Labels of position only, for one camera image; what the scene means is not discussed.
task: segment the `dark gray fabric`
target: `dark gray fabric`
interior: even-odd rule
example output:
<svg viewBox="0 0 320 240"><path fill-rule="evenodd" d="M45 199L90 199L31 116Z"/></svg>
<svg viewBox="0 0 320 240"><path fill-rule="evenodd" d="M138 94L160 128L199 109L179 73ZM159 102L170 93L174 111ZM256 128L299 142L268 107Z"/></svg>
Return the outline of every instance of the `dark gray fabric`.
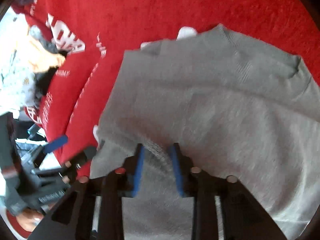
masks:
<svg viewBox="0 0 320 240"><path fill-rule="evenodd" d="M99 122L104 176L146 156L141 190L124 199L126 239L190 239L192 200L180 199L165 149L211 175L239 177L288 239L320 203L320 91L299 56L227 30L128 51Z"/></svg>

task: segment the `human hand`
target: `human hand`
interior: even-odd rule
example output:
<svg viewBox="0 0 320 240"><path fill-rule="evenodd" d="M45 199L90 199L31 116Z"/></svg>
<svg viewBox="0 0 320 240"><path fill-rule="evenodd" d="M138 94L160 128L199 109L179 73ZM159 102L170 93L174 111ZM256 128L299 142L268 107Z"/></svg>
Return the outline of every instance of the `human hand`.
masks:
<svg viewBox="0 0 320 240"><path fill-rule="evenodd" d="M35 230L36 226L43 218L44 215L29 208L26 208L21 214L16 216L18 224L28 232Z"/></svg>

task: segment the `gray cloth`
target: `gray cloth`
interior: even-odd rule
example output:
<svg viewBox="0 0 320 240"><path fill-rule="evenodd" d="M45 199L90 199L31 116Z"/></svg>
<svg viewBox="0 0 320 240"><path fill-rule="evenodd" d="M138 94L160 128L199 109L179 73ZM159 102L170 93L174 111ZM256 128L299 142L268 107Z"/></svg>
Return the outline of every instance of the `gray cloth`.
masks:
<svg viewBox="0 0 320 240"><path fill-rule="evenodd" d="M288 239L320 203L320 91L299 56L218 25L127 51L99 122L91 177L150 150L140 192L124 199L126 239L190 239L192 200L178 197L174 142L213 176L239 177Z"/></svg>

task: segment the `gray shirt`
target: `gray shirt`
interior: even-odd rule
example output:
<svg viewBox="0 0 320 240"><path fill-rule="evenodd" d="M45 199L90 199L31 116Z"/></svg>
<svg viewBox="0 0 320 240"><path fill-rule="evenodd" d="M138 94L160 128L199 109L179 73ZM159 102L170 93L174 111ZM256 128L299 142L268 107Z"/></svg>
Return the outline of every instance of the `gray shirt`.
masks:
<svg viewBox="0 0 320 240"><path fill-rule="evenodd" d="M213 176L239 177L288 239L320 203L320 91L299 56L218 25L127 51L99 122L91 177L149 149L141 189L124 199L126 239L190 239L166 148Z"/></svg>

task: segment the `red blanket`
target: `red blanket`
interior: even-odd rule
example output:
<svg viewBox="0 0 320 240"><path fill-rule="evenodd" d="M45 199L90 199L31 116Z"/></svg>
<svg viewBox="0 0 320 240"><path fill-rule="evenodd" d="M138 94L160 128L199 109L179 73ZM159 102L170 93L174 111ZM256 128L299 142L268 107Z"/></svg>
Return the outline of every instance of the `red blanket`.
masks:
<svg viewBox="0 0 320 240"><path fill-rule="evenodd" d="M108 101L124 50L145 41L175 39L182 26L202 32L223 23L302 55L320 81L320 33L299 0L35 0L28 12L53 32L59 48L72 52L53 78L40 111L49 140L69 137L55 153L60 162L96 144L92 129ZM88 165L81 174L89 174Z"/></svg>

